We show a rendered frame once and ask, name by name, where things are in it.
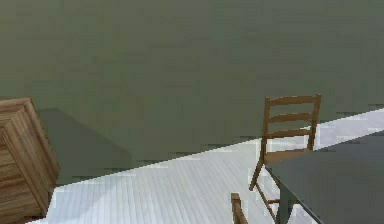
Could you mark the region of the dark grey table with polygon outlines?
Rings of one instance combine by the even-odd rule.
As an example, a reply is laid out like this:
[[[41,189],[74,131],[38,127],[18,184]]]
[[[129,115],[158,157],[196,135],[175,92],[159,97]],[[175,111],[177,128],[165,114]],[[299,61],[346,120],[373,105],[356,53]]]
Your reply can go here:
[[[267,170],[319,224],[384,224],[384,131]]]

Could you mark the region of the brown wooden cabinet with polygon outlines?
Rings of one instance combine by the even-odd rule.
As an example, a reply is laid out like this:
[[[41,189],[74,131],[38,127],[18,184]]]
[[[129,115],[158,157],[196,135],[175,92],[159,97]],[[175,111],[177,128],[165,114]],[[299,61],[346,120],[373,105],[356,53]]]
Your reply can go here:
[[[59,172],[33,101],[0,100],[0,224],[44,218]]]

